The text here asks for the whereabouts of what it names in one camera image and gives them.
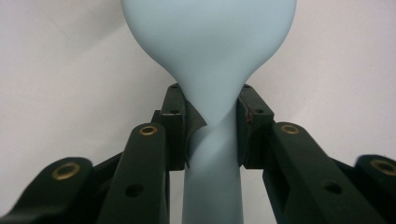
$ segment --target circular hole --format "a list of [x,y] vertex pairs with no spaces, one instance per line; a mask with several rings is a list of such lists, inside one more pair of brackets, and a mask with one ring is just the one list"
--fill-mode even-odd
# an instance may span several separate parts
[[143,135],[152,135],[152,134],[156,133],[157,131],[158,131],[158,129],[151,125],[143,127],[139,130],[140,134],[143,134]]
[[322,182],[322,187],[332,194],[342,194],[343,189],[335,182],[325,180]]
[[391,165],[389,165],[389,164],[379,164],[378,166],[379,166],[379,167],[381,168],[381,170],[383,170],[383,171],[388,171],[388,172],[394,171],[393,166],[391,166]]
[[370,164],[385,175],[396,175],[396,165],[382,160],[372,160]]
[[130,197],[130,198],[135,198],[139,196],[143,192],[144,188],[143,186],[139,184],[131,185],[125,190],[125,195]]
[[73,172],[74,169],[75,169],[75,167],[73,167],[73,166],[65,166],[65,167],[62,167],[62,168],[58,171],[58,174],[59,174],[59,175],[66,175],[66,174],[68,174],[68,173]]
[[291,134],[296,134],[299,133],[300,131],[298,130],[298,128],[289,125],[289,124],[285,124],[282,125],[282,127],[280,127],[280,129],[284,132],[284,133],[291,133]]
[[79,165],[73,161],[67,162],[52,172],[52,178],[56,180],[64,180],[72,177],[79,171]]

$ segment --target white background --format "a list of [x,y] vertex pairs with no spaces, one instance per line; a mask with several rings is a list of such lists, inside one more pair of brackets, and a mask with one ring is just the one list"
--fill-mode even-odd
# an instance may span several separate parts
[[[174,82],[136,44],[119,0],[0,0],[0,214],[53,161],[122,151]],[[396,1],[299,1],[248,84],[329,156],[396,159]],[[241,170],[245,222],[275,223],[261,172]],[[172,223],[182,186],[173,173]]]

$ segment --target light blue balloon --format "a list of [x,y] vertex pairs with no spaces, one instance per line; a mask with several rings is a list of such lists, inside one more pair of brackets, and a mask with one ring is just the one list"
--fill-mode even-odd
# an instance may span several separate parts
[[184,224],[243,223],[236,99],[284,41],[296,0],[122,0],[134,38],[207,126],[191,139]]

